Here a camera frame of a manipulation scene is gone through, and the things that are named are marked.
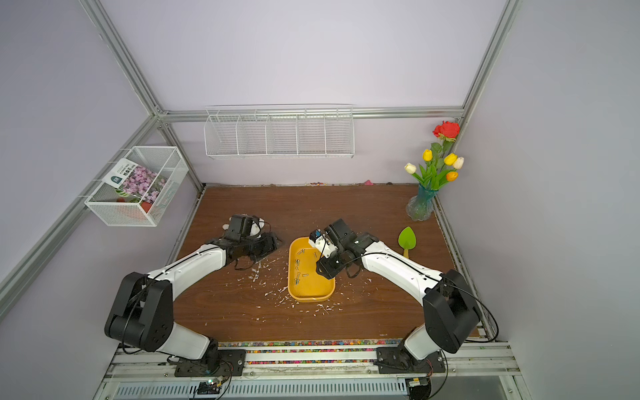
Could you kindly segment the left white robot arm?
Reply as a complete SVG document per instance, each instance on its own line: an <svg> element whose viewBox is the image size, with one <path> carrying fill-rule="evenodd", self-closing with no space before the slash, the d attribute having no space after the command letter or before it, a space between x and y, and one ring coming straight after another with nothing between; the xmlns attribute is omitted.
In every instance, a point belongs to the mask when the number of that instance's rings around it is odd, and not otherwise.
<svg viewBox="0 0 640 400"><path fill-rule="evenodd" d="M139 351L211 363L217 351L214 340L178 324L173 304L211 273L241 258L256 263L275 252L278 237L268 226L258 216L234 215L220 238L168 266L126 275L107 317L105 335Z"/></svg>

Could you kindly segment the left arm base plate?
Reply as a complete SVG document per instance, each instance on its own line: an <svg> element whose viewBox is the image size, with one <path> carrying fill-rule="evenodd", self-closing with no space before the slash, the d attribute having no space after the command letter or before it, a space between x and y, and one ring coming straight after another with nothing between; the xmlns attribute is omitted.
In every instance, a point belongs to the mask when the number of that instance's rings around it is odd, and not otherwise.
<svg viewBox="0 0 640 400"><path fill-rule="evenodd" d="M247 352L241 349L207 351L200 360L180 358L176 364L176 378L239 377L243 374Z"/></svg>

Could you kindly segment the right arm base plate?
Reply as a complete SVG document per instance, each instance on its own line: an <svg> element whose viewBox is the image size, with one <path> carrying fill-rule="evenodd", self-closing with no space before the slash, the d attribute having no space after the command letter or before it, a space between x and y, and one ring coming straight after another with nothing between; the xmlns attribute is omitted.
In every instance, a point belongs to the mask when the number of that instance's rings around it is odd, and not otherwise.
<svg viewBox="0 0 640 400"><path fill-rule="evenodd" d="M400 346L376 348L374 364L381 374L424 373L432 375L444 373L446 369L444 358L440 352L430 353L426 358L418 360Z"/></svg>

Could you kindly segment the yellow plastic storage box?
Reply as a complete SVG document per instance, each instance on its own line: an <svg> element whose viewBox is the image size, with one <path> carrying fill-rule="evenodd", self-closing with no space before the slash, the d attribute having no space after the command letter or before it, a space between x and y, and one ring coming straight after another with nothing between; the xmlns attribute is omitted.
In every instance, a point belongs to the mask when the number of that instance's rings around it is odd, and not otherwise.
<svg viewBox="0 0 640 400"><path fill-rule="evenodd" d="M316 271L320 255L307 238L297 238L289 246L288 293L300 303L325 301L335 291L335 280L326 279Z"/></svg>

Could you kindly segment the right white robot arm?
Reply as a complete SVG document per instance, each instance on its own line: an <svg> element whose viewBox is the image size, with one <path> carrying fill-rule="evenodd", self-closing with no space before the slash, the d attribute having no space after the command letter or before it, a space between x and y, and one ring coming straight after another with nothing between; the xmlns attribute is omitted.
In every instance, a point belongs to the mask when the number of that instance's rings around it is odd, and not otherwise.
<svg viewBox="0 0 640 400"><path fill-rule="evenodd" d="M423 308L424 324L403 340L399 351L416 361L438 351L456 353L480 322L481 303L463 275L427 268L397 253L369 233L357 234L343 220L310 233L320 251L317 273L335 278L353 265L376 273L414 298Z"/></svg>

